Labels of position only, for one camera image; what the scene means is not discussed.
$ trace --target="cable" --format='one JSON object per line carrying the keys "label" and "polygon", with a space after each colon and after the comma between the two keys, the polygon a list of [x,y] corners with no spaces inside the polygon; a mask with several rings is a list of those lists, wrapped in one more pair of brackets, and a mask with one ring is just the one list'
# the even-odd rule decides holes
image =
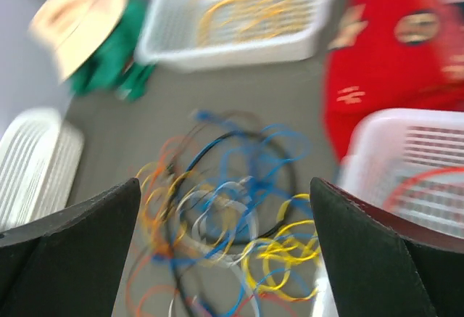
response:
{"label": "cable", "polygon": [[[267,266],[269,260],[283,260],[286,263],[286,268],[283,271],[284,277],[287,278],[283,284],[289,277],[296,277],[302,288],[308,292],[304,298],[286,296],[287,299],[292,299],[291,301],[310,299],[310,295],[314,292],[310,292],[309,288],[305,289],[305,285],[301,284],[301,278],[291,272],[293,265],[299,265],[319,256],[318,248],[316,250],[313,248],[317,243],[316,237],[308,234],[290,233],[290,230],[295,226],[313,224],[310,220],[312,213],[307,201],[309,195],[297,194],[297,179],[294,170],[294,162],[307,154],[305,149],[299,149],[300,153],[293,154],[298,150],[296,144],[301,142],[305,148],[307,142],[302,135],[290,131],[286,126],[263,127],[259,119],[255,120],[255,115],[242,115],[241,112],[238,112],[237,116],[240,115],[252,121],[254,127],[260,131],[245,131],[234,122],[228,121],[227,115],[199,111],[197,119],[214,123],[231,131],[218,137],[199,151],[185,172],[181,173],[178,159],[190,145],[193,137],[207,126],[206,123],[200,123],[187,136],[175,137],[167,141],[159,154],[159,161],[144,166],[138,173],[138,176],[141,176],[143,173],[151,171],[141,183],[144,203],[141,207],[140,218],[153,248],[152,262],[169,263],[177,289],[170,291],[181,298],[189,317],[195,316],[195,311],[199,306],[203,307],[200,308],[200,313],[209,310],[208,316],[217,317],[206,300],[197,297],[192,301],[182,285],[184,273],[197,263],[230,267],[241,282],[237,303],[220,317],[236,316],[245,293],[252,301],[256,316],[260,316],[258,297],[261,294],[259,294],[258,289],[262,292],[266,287],[270,287],[269,289],[275,290],[276,294],[283,297],[283,292],[280,291],[283,286],[280,287],[282,282],[276,284],[272,277],[274,273],[282,272],[282,269],[281,271],[270,271]],[[198,178],[200,174],[194,169],[199,162],[211,149],[233,137],[239,139],[241,146],[229,149],[224,154],[219,166],[219,176],[217,178]],[[293,146],[290,146],[288,150],[276,143],[277,138],[284,138],[286,146],[289,143]],[[248,173],[241,178],[230,178],[227,173],[228,160],[233,153],[244,155],[248,161]],[[277,175],[281,175],[277,172],[282,168],[286,171],[286,177],[289,181],[289,188],[286,191],[276,187]],[[184,185],[188,185],[190,190],[181,191]],[[283,199],[288,199],[291,195],[295,196],[282,203],[275,224],[271,229],[259,235],[256,207],[270,194]],[[153,205],[157,206],[157,211],[151,211]],[[307,212],[308,220],[288,224],[287,220],[294,208],[301,208]],[[189,218],[187,212],[189,214],[197,213],[197,216]],[[303,238],[308,238],[308,242],[302,243]],[[229,249],[233,246],[245,246],[245,248],[241,249],[238,254],[231,254]],[[290,254],[290,251],[295,249],[300,250],[300,256],[296,256],[294,253]],[[178,250],[181,250],[186,256],[180,257]],[[252,288],[249,277],[243,275],[237,264],[243,265],[251,253],[256,251],[259,252],[258,257],[263,260],[263,269],[267,272],[265,272],[265,278],[255,282],[254,288]],[[143,264],[140,266],[143,267],[149,261],[149,257],[144,257],[143,261],[139,261],[140,264]],[[140,266],[130,273],[126,287],[126,305],[132,310],[135,304],[130,300],[128,291],[133,283],[133,277],[141,270]],[[180,273],[179,266],[185,267],[183,273]],[[152,288],[142,297],[135,310],[138,313],[137,316],[142,313],[141,306],[146,299],[158,292],[158,289]],[[169,307],[171,317],[175,317],[175,296]]]}
{"label": "cable", "polygon": [[447,167],[447,168],[436,168],[433,170],[427,170],[426,172],[419,173],[416,176],[410,177],[403,181],[397,188],[389,195],[389,197],[384,202],[384,209],[388,212],[392,212],[398,197],[404,192],[404,190],[408,190],[411,186],[423,181],[424,179],[440,176],[443,174],[449,173],[462,173],[464,172],[464,167]]}
{"label": "cable", "polygon": [[[240,133],[235,132],[235,131],[227,132],[227,133],[223,134],[222,136],[218,137],[216,140],[209,143],[205,148],[203,148],[203,150],[193,159],[193,161],[190,163],[190,165],[187,167],[186,170],[190,171],[190,170],[194,169],[195,166],[198,165],[198,163],[204,158],[204,156],[206,156],[206,154],[212,148],[216,147],[221,142],[226,141],[226,140],[228,140],[228,139],[230,139],[230,138],[232,138],[234,136],[237,136],[239,134],[243,134],[248,138],[254,139],[255,141],[262,141],[262,140],[264,140],[266,138],[261,133],[252,132],[252,131],[242,131]],[[282,157],[283,159],[289,159],[290,158],[287,155],[287,153],[277,143],[275,143],[272,140],[269,141],[268,143],[269,143],[269,146],[273,149],[273,151],[278,156]],[[286,168],[287,173],[289,175],[289,184],[290,184],[289,195],[295,195],[297,193],[297,177],[296,177],[296,173],[295,173],[293,163],[289,162],[289,163],[285,164],[284,167]],[[175,193],[173,194],[173,200],[174,200],[174,198],[177,197],[177,193],[178,193],[178,190],[176,190]],[[279,228],[282,227],[282,225],[286,223],[286,220],[290,215],[291,215],[291,207],[289,207],[286,210],[285,215],[283,216],[283,218],[279,222],[277,222],[270,230],[264,232],[263,234],[260,234],[258,237],[263,238],[263,237],[269,237],[269,236],[274,235],[279,230]],[[189,223],[188,220],[185,219],[184,221],[187,223],[187,226],[189,228],[192,227],[193,224]],[[209,243],[215,243],[218,240],[216,238],[212,238],[211,236],[205,236],[205,239]],[[249,241],[235,240],[232,245],[233,246],[244,246],[244,245],[247,245],[248,242]]]}

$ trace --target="gray floor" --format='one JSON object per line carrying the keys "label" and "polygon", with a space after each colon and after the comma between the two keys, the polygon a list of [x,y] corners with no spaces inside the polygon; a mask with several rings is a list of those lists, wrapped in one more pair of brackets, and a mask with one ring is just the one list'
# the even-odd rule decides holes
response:
{"label": "gray floor", "polygon": [[[339,20],[343,7],[344,0],[337,0],[331,20],[320,37],[319,51],[309,60],[193,74],[174,73],[159,67],[149,81],[146,96],[134,104],[119,102],[108,94],[75,99],[67,119],[84,132],[86,146],[70,204],[82,202],[124,181],[141,166],[156,160],[166,139],[186,133],[192,127],[194,122],[189,114],[196,108],[249,110],[266,123],[289,125],[304,133],[312,145],[310,156],[297,165],[301,191],[308,191],[313,176],[333,179],[336,162],[322,126],[321,98],[326,46],[334,36],[335,21]],[[121,287],[132,262],[133,257],[129,255]],[[199,269],[196,285],[202,281],[217,309],[227,311],[235,304],[239,283],[225,269],[204,270]],[[133,299],[137,302],[156,284],[172,284],[166,266],[147,266],[133,286]],[[165,316],[169,301],[168,295],[157,295],[149,299],[144,310]],[[310,303],[298,304],[299,316],[308,316]],[[264,312],[269,317],[281,316],[283,311],[274,308]],[[118,293],[113,314],[129,316],[123,289]],[[250,316],[251,312],[246,310],[242,315]]]}

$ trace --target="white cable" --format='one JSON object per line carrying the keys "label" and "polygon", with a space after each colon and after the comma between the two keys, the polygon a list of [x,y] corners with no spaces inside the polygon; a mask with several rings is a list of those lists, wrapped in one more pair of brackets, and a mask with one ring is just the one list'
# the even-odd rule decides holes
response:
{"label": "white cable", "polygon": [[[206,194],[209,194],[210,192],[205,191],[205,190],[198,190],[195,192],[192,192],[190,194],[187,194],[180,202],[177,207],[177,212],[176,214],[179,216],[178,221],[180,222],[180,214],[183,205],[191,198],[191,197],[204,197]],[[248,210],[248,208],[243,205],[242,203],[235,201],[235,200],[228,200],[226,202],[226,205],[228,207],[235,208],[238,212],[244,213]],[[249,214],[246,215],[246,223],[249,228],[249,235],[250,235],[250,241],[253,241],[258,237],[258,220],[256,216],[256,212],[253,210]],[[182,238],[183,242],[186,242],[188,246],[193,247],[194,249],[202,252],[203,254],[207,254],[211,252],[214,247],[208,246],[205,243],[202,243],[199,233],[195,234],[192,228],[192,237],[190,236],[184,236]],[[236,265],[240,263],[243,258],[245,258],[252,250],[254,249],[254,244],[249,247],[249,249],[246,252],[240,253],[240,254],[225,254],[223,251],[218,251],[214,255],[211,256],[211,260],[216,260],[217,264],[221,267],[229,268],[233,265]]]}
{"label": "white cable", "polygon": [[245,292],[248,294],[248,296],[253,296],[249,302],[252,305],[255,317],[261,317],[260,306],[258,305],[258,299],[256,298],[257,293],[255,294],[253,289],[247,284],[243,271],[237,265],[232,265],[231,270],[239,280],[242,287],[245,289]]}

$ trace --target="tangled cables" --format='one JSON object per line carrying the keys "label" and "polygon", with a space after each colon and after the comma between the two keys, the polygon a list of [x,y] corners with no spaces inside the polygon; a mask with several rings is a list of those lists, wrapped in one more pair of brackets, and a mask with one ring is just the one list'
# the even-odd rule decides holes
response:
{"label": "tangled cables", "polygon": [[[285,302],[312,299],[311,289],[294,268],[302,263],[320,263],[320,249],[316,234],[296,228],[311,226],[312,212],[309,194],[299,194],[294,163],[308,153],[309,142],[284,125],[264,127],[259,118],[248,112],[195,113],[199,124],[186,136],[174,137],[166,142],[158,162],[144,166],[137,174],[141,180],[142,205],[140,224],[149,242],[140,251],[130,270],[126,285],[126,306],[135,316],[151,316],[142,311],[146,299],[161,291],[173,293],[182,300],[189,317],[237,316],[247,302],[254,314],[261,316],[261,300],[282,305],[291,315],[294,312]],[[253,129],[244,129],[233,118],[245,118]],[[222,136],[197,149],[196,136],[208,125],[224,130]],[[198,165],[217,146],[238,142],[220,158],[218,173],[206,177]],[[195,157],[183,168],[181,157],[190,149]],[[246,172],[228,175],[231,161],[240,156],[246,162]],[[288,189],[278,185],[285,173]],[[260,230],[258,213],[270,197],[283,200],[275,217],[275,225]],[[289,217],[301,212],[304,219],[290,223]],[[261,260],[263,277],[257,279],[249,268],[252,260]],[[131,285],[141,267],[148,263],[167,263],[173,273],[175,288],[156,286],[150,289],[135,306],[131,298]],[[280,268],[270,269],[270,262]],[[185,273],[195,265],[218,265],[229,268],[241,284],[236,304],[226,313],[218,314],[200,295],[188,297],[182,283]],[[284,287],[295,281],[304,291],[299,297],[291,296]],[[173,301],[169,316],[175,315]]]}

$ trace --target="black cable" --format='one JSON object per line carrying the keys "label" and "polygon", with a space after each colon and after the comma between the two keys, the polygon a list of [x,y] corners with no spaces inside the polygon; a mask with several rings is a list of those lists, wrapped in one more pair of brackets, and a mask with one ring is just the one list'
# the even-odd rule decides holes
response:
{"label": "black cable", "polygon": [[[196,165],[199,164],[199,162],[202,160],[202,158],[213,148],[216,147],[220,142],[225,141],[229,138],[232,138],[234,136],[246,136],[251,139],[256,139],[258,141],[263,141],[267,137],[264,136],[261,133],[258,132],[253,132],[253,131],[231,131],[223,134],[222,136],[218,137],[216,140],[214,140],[214,144],[211,144],[208,146],[207,149],[203,150],[201,154],[198,154],[195,159],[191,162],[189,168],[187,168],[186,172],[189,172],[190,170],[193,170]],[[277,143],[274,141],[270,140],[269,142],[269,147],[281,158],[281,159],[290,159],[290,156],[286,153],[286,151]],[[287,173],[289,175],[289,195],[296,195],[298,194],[298,186],[297,186],[297,175],[294,169],[294,165],[292,162],[288,162],[285,164],[285,168],[287,169]],[[179,181],[175,191],[173,192],[172,198],[175,199],[177,197],[177,194],[180,190],[180,187],[182,186],[182,183],[185,181],[183,179],[182,181]],[[289,205],[286,208],[286,212],[283,214],[282,220],[277,222],[274,227],[272,227],[269,231],[266,231],[264,234],[260,234],[258,237],[259,238],[264,238],[264,237],[271,237],[274,235],[283,225],[286,224],[289,216],[291,215],[292,212],[292,206]],[[193,224],[189,222],[188,219],[183,217],[183,220],[186,222],[187,226],[191,228]],[[208,236],[205,236],[205,239],[208,244],[216,243],[218,239]],[[232,246],[245,246],[247,245],[249,240],[235,240],[232,243]]]}
{"label": "black cable", "polygon": [[[231,137],[238,136],[238,135],[245,135],[245,136],[247,136],[249,138],[253,138],[253,139],[256,139],[256,140],[259,140],[259,141],[263,141],[264,139],[266,139],[266,137],[264,135],[262,135],[261,133],[252,132],[252,131],[239,131],[239,132],[238,131],[231,131],[231,132],[228,132],[226,134],[223,134],[221,137],[217,138],[214,141],[214,144],[209,145],[208,149],[203,150],[201,154],[196,156],[194,161],[192,161],[189,168],[187,169],[187,172],[192,170],[200,162],[200,160],[213,147],[218,145],[220,142],[225,141],[226,139],[229,139]],[[283,150],[283,148],[280,145],[278,145],[277,143],[272,142],[272,141],[269,141],[269,145],[270,145],[270,147],[272,149],[275,150],[275,152],[278,153],[279,157],[281,157],[283,159],[289,159],[289,156],[287,155],[285,150]],[[295,194],[297,194],[297,177],[296,177],[296,173],[295,173],[293,163],[289,162],[289,163],[285,164],[285,166],[287,167],[287,169],[289,171],[289,180],[290,180],[290,184],[291,184],[289,194],[290,195],[295,195]],[[169,226],[169,217],[167,216],[170,213],[171,208],[173,207],[174,200],[177,197],[177,194],[179,192],[179,189],[180,189],[183,181],[185,181],[185,179],[182,179],[181,181],[179,181],[179,183],[176,186],[174,192],[171,194],[171,196],[167,200],[167,207],[166,207],[166,212],[163,215],[163,220],[165,221],[166,241],[167,241],[167,245],[168,245],[168,249],[169,249],[169,256],[172,258],[170,260],[170,267],[171,267],[171,271],[172,271],[172,274],[173,274],[175,287],[179,291],[179,296],[181,297],[182,304],[183,304],[183,306],[185,308],[185,311],[187,312],[188,317],[195,317],[195,314],[194,314],[193,310],[191,309],[190,305],[187,303],[187,295],[186,295],[185,289],[183,288],[183,285],[182,285],[181,275],[179,275],[177,265],[175,264],[175,250],[174,250],[171,230],[170,230],[170,226]],[[286,220],[289,217],[289,212],[290,211],[291,211],[291,205],[289,205],[287,207],[286,212],[284,213],[284,215],[282,217],[282,220],[277,222],[277,224],[274,225],[274,227],[272,227],[271,230],[269,230],[269,231],[265,232],[264,234],[260,235],[260,237],[269,237],[269,236],[274,235],[279,230],[279,228],[282,227],[286,223]],[[245,242],[244,241],[238,241],[238,242],[234,241],[234,243],[233,243],[233,245],[244,245],[244,244],[248,244],[248,241],[245,241]]]}

